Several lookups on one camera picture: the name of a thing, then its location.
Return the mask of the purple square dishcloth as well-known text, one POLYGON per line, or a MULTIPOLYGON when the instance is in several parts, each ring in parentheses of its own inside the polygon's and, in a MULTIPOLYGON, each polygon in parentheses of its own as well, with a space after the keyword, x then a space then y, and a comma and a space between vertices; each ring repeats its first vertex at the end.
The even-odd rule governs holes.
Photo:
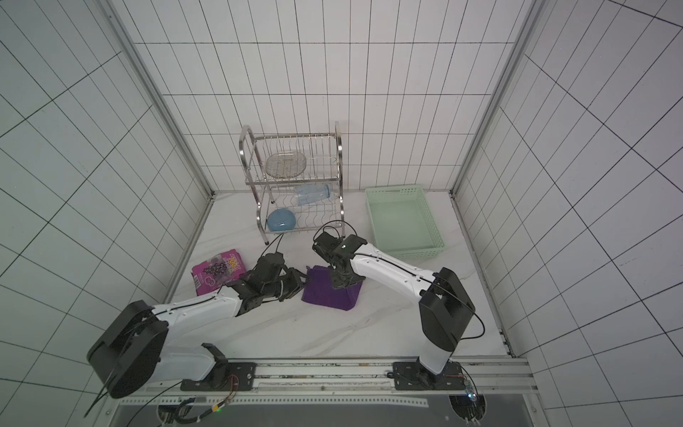
POLYGON ((335 289, 332 287, 328 268, 318 265, 308 267, 306 275, 307 284, 302 294, 303 302, 341 311, 350 311, 356 306, 362 281, 349 288, 335 289))

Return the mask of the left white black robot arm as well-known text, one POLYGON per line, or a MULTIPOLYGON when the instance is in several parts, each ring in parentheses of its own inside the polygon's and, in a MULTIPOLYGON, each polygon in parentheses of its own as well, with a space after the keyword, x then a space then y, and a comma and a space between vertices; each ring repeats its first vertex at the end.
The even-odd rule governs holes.
POLYGON ((215 291, 182 302, 149 305, 131 302, 86 354, 104 394, 127 397, 148 383, 205 380, 222 362, 208 341, 186 344, 190 333, 212 323, 243 316, 265 302, 291 299, 307 285, 307 276, 286 266, 280 252, 265 254, 252 270, 215 291))

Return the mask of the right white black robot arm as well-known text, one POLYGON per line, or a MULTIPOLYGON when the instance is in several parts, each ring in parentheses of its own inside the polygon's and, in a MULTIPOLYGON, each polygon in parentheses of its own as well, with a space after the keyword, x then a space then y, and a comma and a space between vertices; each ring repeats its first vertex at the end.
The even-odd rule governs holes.
POLYGON ((404 263, 357 235, 337 238, 321 231, 312 249, 327 262, 333 288, 371 279, 417 305, 425 342, 416 361, 392 364, 388 377, 397 391, 475 394, 473 380, 451 361, 468 325, 480 318, 454 272, 448 268, 432 272, 404 263))

